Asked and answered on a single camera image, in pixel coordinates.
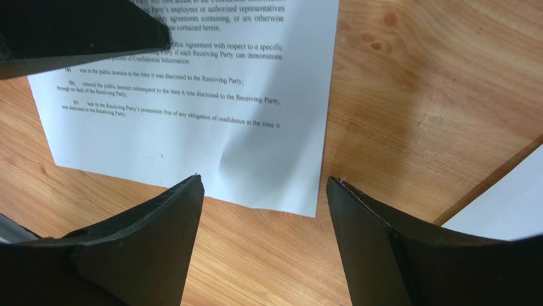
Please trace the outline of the text-filled paper sheet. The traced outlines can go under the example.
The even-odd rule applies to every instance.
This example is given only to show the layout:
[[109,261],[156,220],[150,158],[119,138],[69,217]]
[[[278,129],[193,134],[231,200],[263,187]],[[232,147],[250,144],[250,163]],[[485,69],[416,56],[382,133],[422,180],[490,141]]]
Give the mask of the text-filled paper sheet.
[[138,1],[171,48],[29,77],[58,166],[314,217],[338,1]]

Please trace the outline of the white paper sheet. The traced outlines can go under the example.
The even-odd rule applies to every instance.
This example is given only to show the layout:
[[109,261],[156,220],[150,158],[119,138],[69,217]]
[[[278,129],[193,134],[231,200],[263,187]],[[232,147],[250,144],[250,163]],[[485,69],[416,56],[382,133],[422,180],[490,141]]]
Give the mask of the white paper sheet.
[[498,240],[542,234],[542,148],[442,225]]

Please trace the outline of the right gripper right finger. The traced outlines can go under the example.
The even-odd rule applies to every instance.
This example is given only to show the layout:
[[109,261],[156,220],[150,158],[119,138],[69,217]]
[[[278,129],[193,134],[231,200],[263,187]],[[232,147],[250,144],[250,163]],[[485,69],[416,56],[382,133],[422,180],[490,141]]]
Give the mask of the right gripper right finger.
[[445,229],[336,177],[326,194],[353,305],[542,304],[541,236]]

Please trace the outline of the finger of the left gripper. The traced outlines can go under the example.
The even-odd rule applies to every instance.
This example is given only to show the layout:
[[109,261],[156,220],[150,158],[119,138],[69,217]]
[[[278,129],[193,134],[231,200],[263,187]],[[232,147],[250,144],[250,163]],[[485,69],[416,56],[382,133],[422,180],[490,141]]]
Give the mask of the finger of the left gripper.
[[3,80],[170,47],[132,1],[1,1]]

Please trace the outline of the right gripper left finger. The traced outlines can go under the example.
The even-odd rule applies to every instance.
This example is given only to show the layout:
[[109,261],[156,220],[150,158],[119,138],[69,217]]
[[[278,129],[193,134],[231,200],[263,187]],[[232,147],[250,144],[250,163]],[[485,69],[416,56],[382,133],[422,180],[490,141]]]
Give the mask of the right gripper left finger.
[[62,238],[1,244],[1,304],[179,305],[203,200],[193,175]]

